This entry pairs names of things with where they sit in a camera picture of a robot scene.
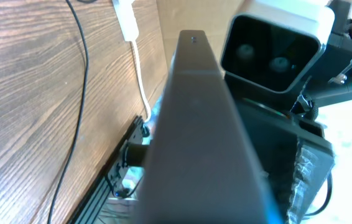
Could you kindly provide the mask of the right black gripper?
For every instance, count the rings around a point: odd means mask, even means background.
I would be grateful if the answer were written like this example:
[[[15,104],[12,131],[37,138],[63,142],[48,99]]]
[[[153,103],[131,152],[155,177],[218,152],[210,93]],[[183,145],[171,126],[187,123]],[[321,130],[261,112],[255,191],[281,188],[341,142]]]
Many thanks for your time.
[[[324,211],[335,155],[322,126],[291,111],[297,97],[290,92],[275,93],[231,75],[225,82],[284,223],[301,223]]]

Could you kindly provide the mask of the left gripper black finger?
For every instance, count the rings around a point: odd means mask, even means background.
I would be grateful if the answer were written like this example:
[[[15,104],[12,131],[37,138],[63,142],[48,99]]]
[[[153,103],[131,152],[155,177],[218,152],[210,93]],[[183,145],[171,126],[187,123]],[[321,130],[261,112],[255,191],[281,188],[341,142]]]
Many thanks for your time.
[[[178,38],[136,223],[281,223],[235,103],[202,30]]]

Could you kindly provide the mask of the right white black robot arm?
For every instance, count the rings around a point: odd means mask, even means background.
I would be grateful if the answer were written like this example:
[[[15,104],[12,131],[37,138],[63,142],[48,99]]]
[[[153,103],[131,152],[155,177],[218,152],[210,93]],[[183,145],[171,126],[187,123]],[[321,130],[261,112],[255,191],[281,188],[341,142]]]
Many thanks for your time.
[[[278,214],[300,223],[335,156],[318,109],[352,100],[350,3],[244,1],[231,20],[220,64],[264,169]]]

